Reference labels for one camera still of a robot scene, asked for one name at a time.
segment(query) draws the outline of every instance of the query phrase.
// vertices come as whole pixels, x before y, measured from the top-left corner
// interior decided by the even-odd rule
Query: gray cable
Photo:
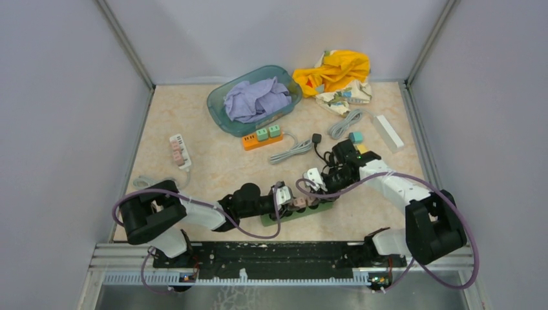
[[[133,184],[133,187],[136,190],[140,191],[142,189],[146,189],[148,187],[151,187],[154,184],[158,184],[160,182],[167,181],[167,180],[174,181],[175,186],[177,186],[178,189],[184,189],[190,183],[190,170],[187,171],[187,179],[185,180],[185,183],[182,186],[179,186],[179,183],[177,182],[177,180],[175,178],[164,178],[164,179],[161,179],[161,180],[155,180],[155,179],[153,179],[149,176],[144,176],[144,175],[138,176],[137,178],[133,179],[132,184]]]
[[[299,143],[299,141],[297,140],[297,137],[295,137],[292,133],[284,132],[284,134],[292,137],[295,140],[295,144],[289,150],[285,152],[281,152],[281,153],[270,156],[269,162],[272,165],[281,163],[282,161],[292,157],[293,155],[304,154],[312,149],[312,139],[308,139],[306,141]]]
[[[362,119],[364,112],[373,117],[376,116],[373,112],[365,108],[357,108],[350,111],[342,121],[339,121],[333,124],[333,126],[329,127],[329,129],[327,130],[327,134],[335,140],[339,139],[343,136],[344,132],[346,132],[348,128],[350,128],[350,126],[356,124],[360,121],[360,119]]]

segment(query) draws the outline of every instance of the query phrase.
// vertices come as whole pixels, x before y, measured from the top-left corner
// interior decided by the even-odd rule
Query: green power strip
[[[305,216],[309,216],[311,214],[316,214],[318,212],[327,211],[331,209],[332,207],[333,207],[333,202],[324,202],[324,203],[320,203],[316,209],[311,209],[310,207],[307,207],[302,212],[292,211],[291,215],[284,216],[283,218],[280,219],[280,222],[283,223],[291,220],[296,220],[297,218],[302,218]],[[272,225],[276,225],[277,223],[276,220],[272,220],[270,218],[270,215],[268,214],[261,215],[260,221],[263,226],[272,226]]]

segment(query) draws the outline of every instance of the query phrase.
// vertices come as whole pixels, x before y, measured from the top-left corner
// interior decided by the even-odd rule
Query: beige tabletop
[[[169,137],[181,134],[192,160],[191,181],[182,191],[193,199],[215,202],[232,194],[244,183],[256,183],[266,194],[277,181],[285,181],[296,197],[304,196],[295,188],[295,181],[310,168],[321,169],[324,163],[313,150],[294,156],[278,165],[270,165],[270,155],[287,150],[293,145],[290,137],[283,141],[244,151],[241,138],[223,132],[209,115],[207,95],[218,85],[158,86],[153,97],[143,136],[131,173],[128,192],[139,175],[154,179],[174,177],[184,183],[185,172],[179,170],[171,158]],[[362,133],[363,144],[401,172],[423,177],[417,150],[413,141],[399,85],[372,83],[373,100],[366,108],[384,114],[400,135],[405,147],[392,154],[367,116],[347,132]],[[327,128],[341,118],[320,108],[314,99],[304,99],[295,110],[274,124],[283,131],[296,135],[299,141],[321,133],[320,153],[331,150],[338,141],[326,134]],[[275,241],[348,241],[363,240],[368,233],[381,228],[402,228],[404,217],[393,205],[375,190],[362,185],[343,195],[332,209],[282,223],[281,233]],[[233,229],[229,232],[208,231],[205,227],[178,224],[194,241],[244,241],[253,240]],[[263,227],[259,217],[243,219],[243,229],[260,235],[272,235],[276,226]],[[125,241],[122,227],[117,227],[115,241]]]

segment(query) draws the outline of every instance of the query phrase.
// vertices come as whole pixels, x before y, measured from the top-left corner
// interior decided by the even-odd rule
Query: white power strip
[[[176,134],[169,137],[169,143],[171,143],[172,141],[177,141],[177,143],[179,143],[179,147],[181,148],[181,156],[185,160],[185,163],[182,166],[179,166],[179,169],[189,171],[190,166],[192,165],[192,161],[190,160],[190,155],[185,145],[185,141],[183,141],[183,136],[181,136],[180,134]]]
[[[392,125],[384,115],[373,117],[373,126],[377,129],[381,138],[393,153],[403,148],[403,141],[401,141],[401,138],[397,135],[396,131],[392,128]]]

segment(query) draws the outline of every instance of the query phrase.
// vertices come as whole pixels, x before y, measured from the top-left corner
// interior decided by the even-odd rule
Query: purple towel
[[[289,93],[276,77],[251,85],[243,81],[226,94],[224,109],[231,121],[253,123],[289,105]]]

